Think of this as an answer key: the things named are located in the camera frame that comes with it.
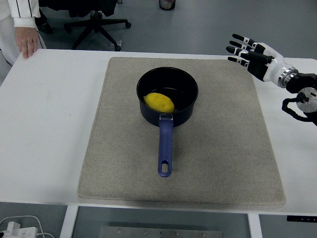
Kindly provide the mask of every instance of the white sleeve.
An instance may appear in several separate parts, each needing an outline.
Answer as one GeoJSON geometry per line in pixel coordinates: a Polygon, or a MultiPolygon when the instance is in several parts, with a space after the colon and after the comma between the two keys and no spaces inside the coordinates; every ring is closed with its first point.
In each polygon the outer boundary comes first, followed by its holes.
{"type": "Polygon", "coordinates": [[[38,0],[8,0],[15,27],[36,27],[34,17],[40,17],[38,0]]]}

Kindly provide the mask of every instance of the chair wheel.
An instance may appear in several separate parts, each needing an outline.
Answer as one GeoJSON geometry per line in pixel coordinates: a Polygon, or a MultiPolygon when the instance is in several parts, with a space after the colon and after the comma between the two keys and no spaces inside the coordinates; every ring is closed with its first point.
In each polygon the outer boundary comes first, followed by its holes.
{"type": "Polygon", "coordinates": [[[131,27],[131,23],[130,22],[126,22],[125,26],[126,26],[126,28],[130,28],[131,27]]]}
{"type": "Polygon", "coordinates": [[[114,50],[115,50],[115,51],[121,51],[121,46],[115,46],[115,47],[114,47],[114,50]]]}
{"type": "Polygon", "coordinates": [[[65,28],[65,30],[66,30],[68,33],[71,32],[71,28],[70,28],[69,26],[65,26],[65,25],[64,25],[64,28],[65,28]]]}

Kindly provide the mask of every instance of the white table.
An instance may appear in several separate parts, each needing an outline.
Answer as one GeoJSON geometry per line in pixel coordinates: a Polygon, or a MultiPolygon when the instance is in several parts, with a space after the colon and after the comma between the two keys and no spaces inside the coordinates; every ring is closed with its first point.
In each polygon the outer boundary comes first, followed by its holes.
{"type": "MultiPolygon", "coordinates": [[[[156,203],[79,199],[77,185],[111,57],[226,59],[227,56],[38,50],[20,55],[0,87],[0,201],[70,206],[158,208],[156,203]]],[[[317,60],[286,59],[317,74],[317,60]]],[[[287,202],[267,210],[243,206],[167,207],[220,212],[317,215],[317,127],[281,110],[294,97],[254,80],[287,202]]]]}

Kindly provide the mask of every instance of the robot finger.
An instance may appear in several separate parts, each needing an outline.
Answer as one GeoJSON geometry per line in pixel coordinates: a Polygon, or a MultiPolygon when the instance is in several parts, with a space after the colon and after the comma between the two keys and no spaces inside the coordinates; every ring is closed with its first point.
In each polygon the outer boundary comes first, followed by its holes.
{"type": "Polygon", "coordinates": [[[253,48],[250,47],[250,46],[246,46],[246,45],[243,45],[243,44],[240,44],[238,42],[235,42],[235,41],[229,41],[229,43],[235,47],[238,47],[240,49],[243,49],[243,50],[248,50],[248,51],[252,51],[253,48]]]}
{"type": "Polygon", "coordinates": [[[271,63],[274,59],[274,57],[272,56],[266,56],[253,51],[242,50],[232,46],[227,46],[226,50],[229,53],[235,54],[236,56],[239,56],[245,60],[253,60],[263,64],[271,63]]]}
{"type": "Polygon", "coordinates": [[[253,49],[257,46],[257,42],[250,39],[250,38],[247,38],[247,37],[244,37],[244,36],[240,36],[240,35],[237,35],[237,34],[232,34],[232,37],[237,39],[237,40],[240,40],[240,41],[243,41],[244,43],[247,43],[249,46],[251,46],[253,49]]]}
{"type": "Polygon", "coordinates": [[[235,63],[238,63],[238,64],[240,64],[240,65],[242,65],[243,67],[246,67],[246,68],[249,66],[249,61],[248,60],[238,59],[238,58],[235,58],[235,57],[228,57],[228,60],[232,61],[232,62],[235,62],[235,63]]]}

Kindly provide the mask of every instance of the chair base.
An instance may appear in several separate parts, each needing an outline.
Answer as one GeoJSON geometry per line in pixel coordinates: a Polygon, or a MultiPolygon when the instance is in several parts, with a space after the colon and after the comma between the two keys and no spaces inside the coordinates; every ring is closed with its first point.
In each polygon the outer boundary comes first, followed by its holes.
{"type": "Polygon", "coordinates": [[[131,23],[127,19],[102,19],[100,12],[95,12],[94,15],[90,16],[90,20],[71,22],[64,24],[65,30],[69,33],[72,27],[85,27],[84,31],[77,38],[73,44],[73,50],[89,35],[93,30],[95,33],[102,33],[111,43],[114,45],[115,51],[121,51],[121,47],[118,46],[117,42],[109,35],[109,33],[102,27],[104,25],[113,25],[118,23],[125,23],[126,28],[131,27],[131,23]]]}

